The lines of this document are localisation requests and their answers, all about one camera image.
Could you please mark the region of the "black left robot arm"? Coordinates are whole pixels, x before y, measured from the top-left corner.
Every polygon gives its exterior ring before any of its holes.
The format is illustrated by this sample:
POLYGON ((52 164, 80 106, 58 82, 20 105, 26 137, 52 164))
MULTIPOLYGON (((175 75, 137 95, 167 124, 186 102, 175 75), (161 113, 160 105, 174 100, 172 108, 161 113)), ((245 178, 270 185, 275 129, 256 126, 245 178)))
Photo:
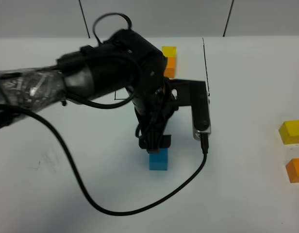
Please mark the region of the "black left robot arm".
POLYGON ((139 146, 157 153, 171 144, 164 130, 176 110, 166 66, 159 49, 122 29, 97 47, 63 55, 54 66, 0 71, 0 128, 67 100, 98 109, 132 102, 139 146))

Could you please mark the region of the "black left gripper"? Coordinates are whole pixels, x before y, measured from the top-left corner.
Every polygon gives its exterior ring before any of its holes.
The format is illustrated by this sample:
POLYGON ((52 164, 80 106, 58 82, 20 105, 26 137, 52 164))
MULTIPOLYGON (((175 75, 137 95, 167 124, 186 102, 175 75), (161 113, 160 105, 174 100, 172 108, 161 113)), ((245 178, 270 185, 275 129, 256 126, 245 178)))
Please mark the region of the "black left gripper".
POLYGON ((140 94, 133 99, 138 120, 135 136, 139 140, 139 147, 148 154, 159 153, 160 149, 171 145, 171 135, 165 135, 164 131, 168 120, 178 109, 170 105, 173 95, 169 81, 169 78, 164 78, 163 85, 153 93, 140 94))

